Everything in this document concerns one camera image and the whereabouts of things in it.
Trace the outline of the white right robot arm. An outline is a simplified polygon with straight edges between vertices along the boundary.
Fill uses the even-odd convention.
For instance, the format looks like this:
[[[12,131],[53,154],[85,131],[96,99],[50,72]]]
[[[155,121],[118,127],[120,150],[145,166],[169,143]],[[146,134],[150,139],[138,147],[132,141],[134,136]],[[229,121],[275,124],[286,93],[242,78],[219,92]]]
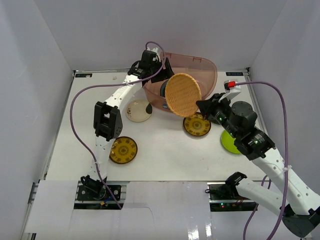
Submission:
[[[285,166],[275,143],[255,124],[257,114],[245,101],[231,103],[221,93],[208,100],[199,100],[204,119],[217,121],[231,136],[234,145],[249,161],[260,168],[282,192],[276,194],[253,183],[241,172],[235,172],[225,181],[226,195],[236,200],[240,196],[253,200],[281,217],[286,228],[304,238],[320,224],[320,196]]]

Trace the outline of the cream plate with black spot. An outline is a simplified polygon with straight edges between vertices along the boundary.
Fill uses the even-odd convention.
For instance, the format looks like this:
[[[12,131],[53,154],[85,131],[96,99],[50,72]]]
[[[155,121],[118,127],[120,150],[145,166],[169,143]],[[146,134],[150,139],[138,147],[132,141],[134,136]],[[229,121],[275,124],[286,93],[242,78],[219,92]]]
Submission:
[[[151,117],[153,107],[146,99],[136,99],[127,105],[125,113],[130,121],[141,123]]]

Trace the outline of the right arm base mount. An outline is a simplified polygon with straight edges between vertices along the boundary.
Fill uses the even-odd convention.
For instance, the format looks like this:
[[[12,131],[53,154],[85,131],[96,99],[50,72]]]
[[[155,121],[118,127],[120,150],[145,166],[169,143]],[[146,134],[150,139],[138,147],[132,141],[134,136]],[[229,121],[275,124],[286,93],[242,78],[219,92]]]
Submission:
[[[205,193],[212,213],[251,212],[257,205],[256,202],[239,196],[224,182],[208,182]]]

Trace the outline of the woven bamboo tray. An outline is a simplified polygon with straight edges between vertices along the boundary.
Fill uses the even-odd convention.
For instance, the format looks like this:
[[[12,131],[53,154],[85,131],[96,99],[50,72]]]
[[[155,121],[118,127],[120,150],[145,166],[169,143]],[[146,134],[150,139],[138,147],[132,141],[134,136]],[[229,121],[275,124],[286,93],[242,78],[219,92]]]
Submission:
[[[174,74],[165,87],[165,100],[168,108],[177,116],[190,117],[198,110],[197,101],[202,99],[196,80],[186,74]]]

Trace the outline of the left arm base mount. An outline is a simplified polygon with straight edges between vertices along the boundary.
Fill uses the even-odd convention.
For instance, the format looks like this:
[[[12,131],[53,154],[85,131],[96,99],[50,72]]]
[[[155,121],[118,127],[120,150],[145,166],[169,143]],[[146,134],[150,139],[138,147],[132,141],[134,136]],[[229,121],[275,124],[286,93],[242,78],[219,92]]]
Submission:
[[[122,186],[109,184],[110,191],[100,180],[94,180],[89,175],[82,176],[77,187],[74,201],[75,210],[120,210],[122,203]]]

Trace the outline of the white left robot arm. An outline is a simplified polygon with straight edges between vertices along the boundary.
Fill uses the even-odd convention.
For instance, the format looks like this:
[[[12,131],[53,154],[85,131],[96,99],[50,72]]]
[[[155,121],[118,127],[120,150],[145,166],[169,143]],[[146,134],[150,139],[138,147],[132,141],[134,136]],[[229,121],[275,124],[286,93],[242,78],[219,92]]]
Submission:
[[[88,189],[94,199],[99,200],[105,196],[107,180],[107,163],[109,154],[115,140],[123,130],[122,111],[134,95],[147,83],[157,83],[173,76],[169,60],[158,47],[146,48],[141,59],[134,62],[118,89],[105,101],[98,101],[94,106],[93,128],[95,134],[95,149],[88,151],[93,156],[93,163],[87,176],[80,181]]]

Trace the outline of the blue-grey glazed plate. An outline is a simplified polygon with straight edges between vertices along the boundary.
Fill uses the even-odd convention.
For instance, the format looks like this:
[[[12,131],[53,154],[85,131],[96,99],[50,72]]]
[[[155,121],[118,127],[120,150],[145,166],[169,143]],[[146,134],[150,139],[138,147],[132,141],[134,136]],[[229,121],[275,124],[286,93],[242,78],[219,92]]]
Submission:
[[[168,80],[166,80],[159,89],[159,95],[163,98],[165,97],[165,89],[166,89],[167,83],[168,83]]]

